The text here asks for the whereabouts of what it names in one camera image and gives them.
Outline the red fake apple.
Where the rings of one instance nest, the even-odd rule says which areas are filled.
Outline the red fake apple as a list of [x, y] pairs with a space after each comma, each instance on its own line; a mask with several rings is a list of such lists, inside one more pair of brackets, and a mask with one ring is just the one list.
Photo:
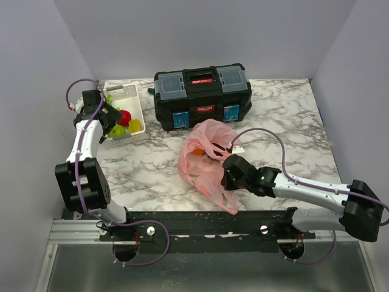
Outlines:
[[127, 127], [129, 125], [129, 122], [132, 119], [131, 113], [127, 110], [121, 109], [119, 113], [122, 115], [119, 121], [117, 122], [118, 125], [121, 125], [123, 127]]

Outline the green fake apple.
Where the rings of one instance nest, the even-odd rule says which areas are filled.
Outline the green fake apple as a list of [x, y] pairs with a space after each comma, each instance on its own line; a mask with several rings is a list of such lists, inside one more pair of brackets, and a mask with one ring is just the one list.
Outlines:
[[120, 137], [126, 134], [125, 127], [117, 124], [115, 125], [112, 130], [108, 133], [108, 137], [114, 138], [114, 137]]

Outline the yellow fake lemon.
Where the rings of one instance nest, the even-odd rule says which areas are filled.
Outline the yellow fake lemon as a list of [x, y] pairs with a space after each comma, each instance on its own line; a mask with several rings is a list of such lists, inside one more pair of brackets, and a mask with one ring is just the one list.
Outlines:
[[128, 131], [130, 133], [137, 133], [142, 130], [142, 123], [139, 119], [131, 119], [128, 122]]

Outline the pink plastic bag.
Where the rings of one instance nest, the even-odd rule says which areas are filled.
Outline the pink plastic bag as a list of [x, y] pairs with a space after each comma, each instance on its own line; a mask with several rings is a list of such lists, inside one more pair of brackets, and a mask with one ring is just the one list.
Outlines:
[[[231, 155], [229, 144], [237, 134], [225, 123], [207, 119], [194, 126], [179, 149], [177, 160], [178, 174], [210, 201], [224, 211], [235, 215], [238, 206], [235, 195], [221, 185], [224, 175], [222, 164]], [[225, 148], [222, 151], [212, 145], [217, 143]], [[194, 155], [195, 148], [205, 150], [203, 155]]]

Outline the fake orange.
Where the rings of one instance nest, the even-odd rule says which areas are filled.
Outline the fake orange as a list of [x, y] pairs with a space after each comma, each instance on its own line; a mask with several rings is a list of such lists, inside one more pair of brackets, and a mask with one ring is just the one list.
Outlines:
[[201, 149], [201, 148], [195, 148], [192, 153], [194, 155], [203, 155], [205, 153], [205, 150]]

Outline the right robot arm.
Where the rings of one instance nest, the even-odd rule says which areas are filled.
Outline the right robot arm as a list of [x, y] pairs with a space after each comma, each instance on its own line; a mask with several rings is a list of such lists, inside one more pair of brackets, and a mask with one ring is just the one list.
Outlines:
[[289, 176], [272, 167], [255, 168], [238, 155], [222, 164], [221, 184], [226, 190], [245, 189], [256, 196], [286, 198], [313, 204], [313, 209], [296, 209], [280, 222], [280, 232], [294, 238], [308, 231], [343, 231], [365, 242], [376, 242], [384, 212], [378, 197], [363, 181], [327, 184]]

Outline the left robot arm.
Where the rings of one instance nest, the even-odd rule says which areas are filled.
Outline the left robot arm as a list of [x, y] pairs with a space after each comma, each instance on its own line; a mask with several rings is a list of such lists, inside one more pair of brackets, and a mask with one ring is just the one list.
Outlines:
[[89, 214], [106, 224], [114, 233], [129, 240], [135, 226], [127, 220], [127, 210], [111, 199], [108, 181], [97, 160], [97, 150], [116, 126], [121, 114], [102, 99], [95, 89], [82, 92], [83, 106], [74, 119], [76, 136], [66, 162], [55, 166], [55, 177], [69, 212]]

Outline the green fake grape bunch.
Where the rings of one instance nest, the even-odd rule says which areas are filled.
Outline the green fake grape bunch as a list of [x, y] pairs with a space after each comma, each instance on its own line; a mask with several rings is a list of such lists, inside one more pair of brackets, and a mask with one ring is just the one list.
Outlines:
[[107, 113], [110, 108], [114, 108], [115, 110], [120, 111], [119, 107], [114, 106], [111, 94], [106, 95], [105, 102], [105, 108], [103, 110], [105, 113]]

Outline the white perforated plastic basket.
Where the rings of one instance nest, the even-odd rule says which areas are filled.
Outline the white perforated plastic basket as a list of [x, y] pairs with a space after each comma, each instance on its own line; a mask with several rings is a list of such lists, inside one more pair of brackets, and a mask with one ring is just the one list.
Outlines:
[[139, 119], [142, 123], [142, 130], [137, 133], [130, 133], [128, 126], [125, 127], [126, 134], [120, 137], [110, 138], [107, 134], [107, 140], [102, 143], [106, 148], [119, 145], [125, 145], [136, 141], [142, 141], [147, 138], [145, 122], [143, 118], [142, 107], [137, 90], [137, 86], [131, 83], [110, 83], [104, 85], [105, 95], [111, 94], [113, 104], [120, 110], [127, 110], [131, 113], [132, 119]]

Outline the black plastic toolbox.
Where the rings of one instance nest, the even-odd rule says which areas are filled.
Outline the black plastic toolbox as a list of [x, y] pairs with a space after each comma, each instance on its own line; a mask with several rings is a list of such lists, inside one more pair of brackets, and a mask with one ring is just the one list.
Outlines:
[[242, 121], [252, 107], [252, 88], [240, 63], [154, 76], [156, 120], [165, 131], [193, 128], [207, 119]]

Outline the black metal base rail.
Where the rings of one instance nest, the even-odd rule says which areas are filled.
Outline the black metal base rail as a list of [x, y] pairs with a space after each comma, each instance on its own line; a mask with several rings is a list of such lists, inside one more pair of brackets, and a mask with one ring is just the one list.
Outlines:
[[276, 211], [132, 212], [130, 227], [94, 220], [100, 244], [112, 245], [120, 258], [136, 254], [277, 253], [288, 246], [299, 256], [302, 240], [313, 239], [289, 224], [294, 207]]

